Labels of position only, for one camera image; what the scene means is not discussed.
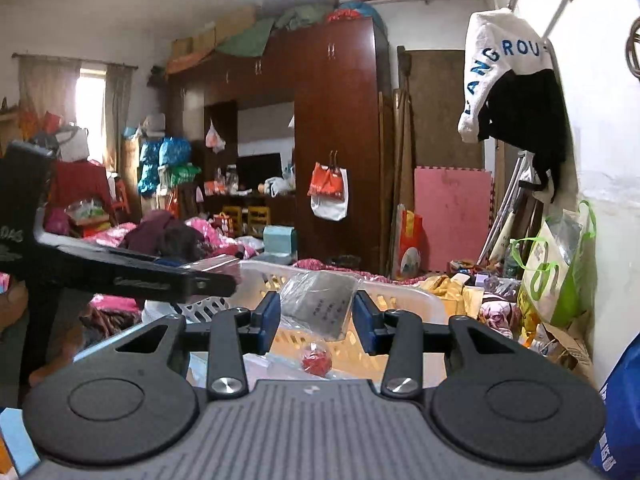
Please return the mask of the person's left hand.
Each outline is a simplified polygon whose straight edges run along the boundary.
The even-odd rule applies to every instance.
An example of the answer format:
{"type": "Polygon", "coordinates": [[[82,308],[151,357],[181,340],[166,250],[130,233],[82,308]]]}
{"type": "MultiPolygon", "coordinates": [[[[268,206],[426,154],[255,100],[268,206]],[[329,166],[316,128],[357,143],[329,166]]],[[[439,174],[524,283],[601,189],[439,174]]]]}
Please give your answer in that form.
{"type": "MultiPolygon", "coordinates": [[[[1,333],[16,324],[25,314],[28,303],[28,290],[24,282],[13,282],[6,292],[1,294],[1,333]]],[[[84,326],[79,318],[68,324],[63,335],[53,344],[54,356],[45,366],[29,375],[31,387],[43,382],[49,375],[73,362],[76,354],[84,346],[84,326]]]]}

